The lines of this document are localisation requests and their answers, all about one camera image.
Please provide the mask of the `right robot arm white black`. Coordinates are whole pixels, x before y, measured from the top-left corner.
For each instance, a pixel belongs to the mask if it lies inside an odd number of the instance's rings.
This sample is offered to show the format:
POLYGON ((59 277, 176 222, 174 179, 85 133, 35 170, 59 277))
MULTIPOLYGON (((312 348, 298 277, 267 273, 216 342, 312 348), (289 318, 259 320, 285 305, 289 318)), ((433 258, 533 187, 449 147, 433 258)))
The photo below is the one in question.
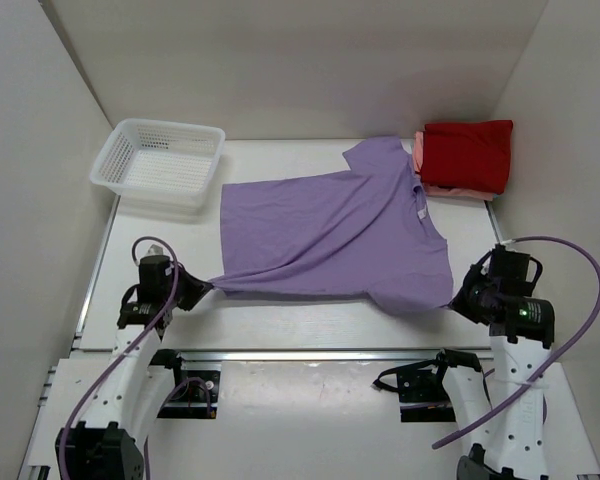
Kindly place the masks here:
POLYGON ((542 367, 555 338, 555 313, 534 288, 543 272, 529 254, 498 244, 471 265, 450 308, 489 329, 493 370, 474 354, 442 349, 432 360, 387 370, 373 385, 414 410, 452 411, 464 453, 459 479, 546 479, 542 367))

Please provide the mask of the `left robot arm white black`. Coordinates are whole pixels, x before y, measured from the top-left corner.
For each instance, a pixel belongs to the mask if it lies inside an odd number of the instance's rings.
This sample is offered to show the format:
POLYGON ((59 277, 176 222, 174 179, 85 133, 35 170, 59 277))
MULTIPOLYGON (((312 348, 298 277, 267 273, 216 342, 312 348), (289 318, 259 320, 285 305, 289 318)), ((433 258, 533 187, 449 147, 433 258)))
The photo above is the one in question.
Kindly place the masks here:
POLYGON ((213 289, 179 262, 165 241, 134 255, 137 282, 123 294, 106 368, 69 414, 55 441, 63 479, 148 479, 150 431, 163 408, 193 391, 207 419, 215 416, 208 381, 182 370, 179 351, 163 338, 174 310, 192 310, 213 289))

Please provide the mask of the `purple t shirt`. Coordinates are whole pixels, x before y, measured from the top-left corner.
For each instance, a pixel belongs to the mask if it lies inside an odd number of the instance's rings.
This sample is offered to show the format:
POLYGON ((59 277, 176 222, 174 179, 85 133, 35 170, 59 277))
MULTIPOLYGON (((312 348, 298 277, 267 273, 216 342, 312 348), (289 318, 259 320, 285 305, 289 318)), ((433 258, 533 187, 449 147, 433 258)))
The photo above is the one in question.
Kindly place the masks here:
POLYGON ((447 305, 454 282, 412 156, 397 137, 344 152, 347 169, 226 184, 220 205, 227 294, 366 298, 391 315, 447 305))

